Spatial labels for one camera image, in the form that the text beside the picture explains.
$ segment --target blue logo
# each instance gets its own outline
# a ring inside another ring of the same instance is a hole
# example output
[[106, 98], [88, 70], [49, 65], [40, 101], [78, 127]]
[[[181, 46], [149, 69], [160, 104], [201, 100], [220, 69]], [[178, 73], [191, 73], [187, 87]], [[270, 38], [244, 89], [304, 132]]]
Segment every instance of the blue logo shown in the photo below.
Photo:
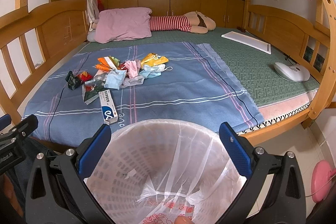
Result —
[[104, 120], [113, 118], [112, 109], [109, 106], [103, 106], [102, 108]]

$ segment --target stuffed toy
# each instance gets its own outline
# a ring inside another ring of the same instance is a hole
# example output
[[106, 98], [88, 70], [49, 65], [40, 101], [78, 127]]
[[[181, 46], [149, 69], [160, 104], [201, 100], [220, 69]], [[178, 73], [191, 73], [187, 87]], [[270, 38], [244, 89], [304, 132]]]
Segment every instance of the stuffed toy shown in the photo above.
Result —
[[180, 30], [192, 33], [207, 33], [216, 27], [216, 23], [200, 12], [189, 12], [182, 16], [151, 17], [151, 31]]

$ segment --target white plastic bag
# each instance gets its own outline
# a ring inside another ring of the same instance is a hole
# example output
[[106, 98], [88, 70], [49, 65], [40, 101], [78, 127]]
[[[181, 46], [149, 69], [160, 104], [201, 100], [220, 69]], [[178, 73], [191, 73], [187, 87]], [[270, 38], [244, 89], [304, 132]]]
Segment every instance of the white plastic bag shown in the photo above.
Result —
[[116, 224], [215, 223], [246, 179], [219, 136], [194, 123], [146, 120], [112, 134], [86, 184]]

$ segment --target trash can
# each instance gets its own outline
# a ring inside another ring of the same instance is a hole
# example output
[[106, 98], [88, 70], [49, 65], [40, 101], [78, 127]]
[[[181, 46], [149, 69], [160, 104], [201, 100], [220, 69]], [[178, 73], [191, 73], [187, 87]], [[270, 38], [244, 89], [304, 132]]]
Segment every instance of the trash can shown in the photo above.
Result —
[[116, 224], [212, 224], [245, 181], [216, 133], [153, 119], [113, 133], [86, 184]]

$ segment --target dark jeans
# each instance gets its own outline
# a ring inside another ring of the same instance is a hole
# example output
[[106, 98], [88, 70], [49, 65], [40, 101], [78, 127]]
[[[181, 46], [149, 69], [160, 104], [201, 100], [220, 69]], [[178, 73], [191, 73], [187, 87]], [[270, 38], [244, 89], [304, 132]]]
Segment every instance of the dark jeans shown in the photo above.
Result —
[[36, 155], [41, 152], [48, 157], [56, 156], [57, 154], [29, 137], [23, 140], [22, 146], [26, 154], [26, 159], [8, 170], [6, 175], [12, 181], [17, 201], [25, 213], [27, 184]]

